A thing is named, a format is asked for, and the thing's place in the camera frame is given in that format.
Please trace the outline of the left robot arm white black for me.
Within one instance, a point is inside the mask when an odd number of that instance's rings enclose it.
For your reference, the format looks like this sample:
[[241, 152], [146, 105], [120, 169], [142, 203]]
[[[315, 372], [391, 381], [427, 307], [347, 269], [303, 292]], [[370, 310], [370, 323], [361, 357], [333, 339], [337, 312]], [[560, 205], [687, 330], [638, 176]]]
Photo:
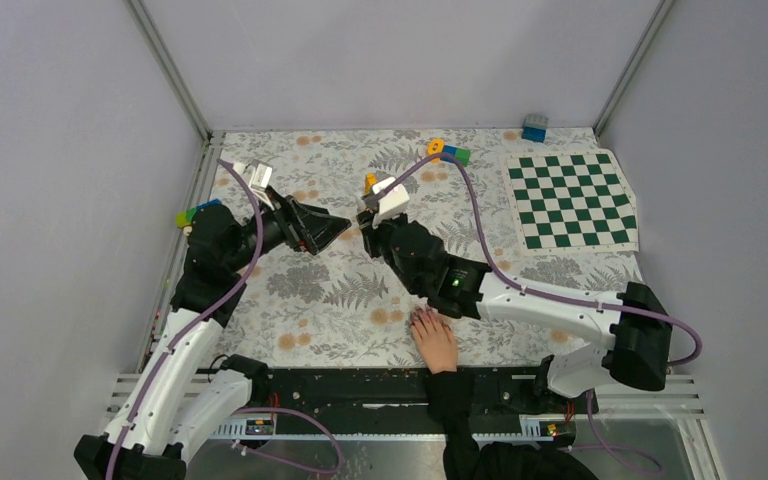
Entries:
[[269, 204], [239, 223], [216, 201], [193, 214], [185, 267], [155, 351], [103, 433], [83, 436], [74, 458], [89, 479], [182, 479], [191, 459], [234, 411], [269, 401], [266, 364], [233, 355], [213, 386], [183, 408], [185, 388], [228, 325], [261, 256], [280, 245], [316, 255], [351, 222], [267, 190]]

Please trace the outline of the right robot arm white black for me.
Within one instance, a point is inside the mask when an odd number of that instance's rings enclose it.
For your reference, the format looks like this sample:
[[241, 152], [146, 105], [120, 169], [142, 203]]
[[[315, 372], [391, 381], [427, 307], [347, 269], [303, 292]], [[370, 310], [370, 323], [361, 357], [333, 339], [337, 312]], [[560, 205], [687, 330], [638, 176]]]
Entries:
[[646, 285], [622, 291], [575, 290], [535, 281], [505, 281], [486, 262], [448, 253], [442, 239], [401, 214], [374, 224], [357, 217], [364, 248], [382, 259], [408, 292], [452, 319], [517, 320], [585, 341], [569, 354], [541, 361], [535, 402], [557, 412], [597, 386], [617, 383], [640, 391], [664, 389], [672, 327]]

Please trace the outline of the person's hand dark nails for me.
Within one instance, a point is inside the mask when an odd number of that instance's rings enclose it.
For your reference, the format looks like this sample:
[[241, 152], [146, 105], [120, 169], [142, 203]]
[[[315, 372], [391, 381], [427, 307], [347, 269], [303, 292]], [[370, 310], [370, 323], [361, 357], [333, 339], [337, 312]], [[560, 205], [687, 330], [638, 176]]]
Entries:
[[431, 374], [457, 371], [457, 342], [441, 314], [428, 306], [417, 307], [410, 315], [410, 331]]

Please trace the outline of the black sleeved forearm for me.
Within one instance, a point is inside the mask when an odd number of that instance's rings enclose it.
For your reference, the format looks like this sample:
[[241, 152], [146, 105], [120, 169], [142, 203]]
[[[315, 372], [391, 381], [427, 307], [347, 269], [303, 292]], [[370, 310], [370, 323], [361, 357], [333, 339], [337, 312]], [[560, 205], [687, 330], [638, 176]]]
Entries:
[[472, 437], [469, 416], [474, 377], [440, 372], [425, 380], [429, 415], [443, 427], [443, 466], [448, 479], [594, 479], [593, 472], [554, 448], [494, 442], [482, 447]]

